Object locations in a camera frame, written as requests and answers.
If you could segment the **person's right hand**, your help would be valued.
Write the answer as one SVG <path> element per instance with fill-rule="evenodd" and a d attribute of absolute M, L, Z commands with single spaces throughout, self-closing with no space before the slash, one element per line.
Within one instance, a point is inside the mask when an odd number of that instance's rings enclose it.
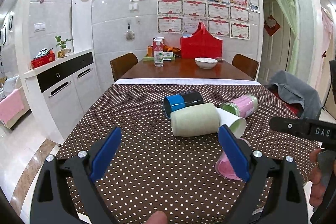
<path fill-rule="evenodd" d="M 312 151 L 309 155 L 309 159 L 315 163 L 317 163 L 317 156 L 319 153 L 321 153 L 322 149 L 316 149 Z M 333 163 L 333 173 L 335 175 L 336 168 L 335 168 L 335 161 Z M 310 199 L 309 203 L 311 206 L 316 207 L 319 206 L 322 203 L 323 195 L 325 193 L 326 187 L 322 185 L 321 182 L 322 179 L 322 172 L 318 165 L 316 165 L 311 173 L 309 174 L 309 180 L 312 182 L 311 186 L 311 193 L 310 193 Z"/>

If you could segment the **person's left hand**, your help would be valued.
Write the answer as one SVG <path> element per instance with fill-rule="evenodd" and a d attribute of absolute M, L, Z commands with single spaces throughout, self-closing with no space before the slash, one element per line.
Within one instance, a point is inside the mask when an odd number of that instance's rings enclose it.
<path fill-rule="evenodd" d="M 168 224 L 168 218 L 163 211 L 156 211 L 148 218 L 145 224 Z"/>

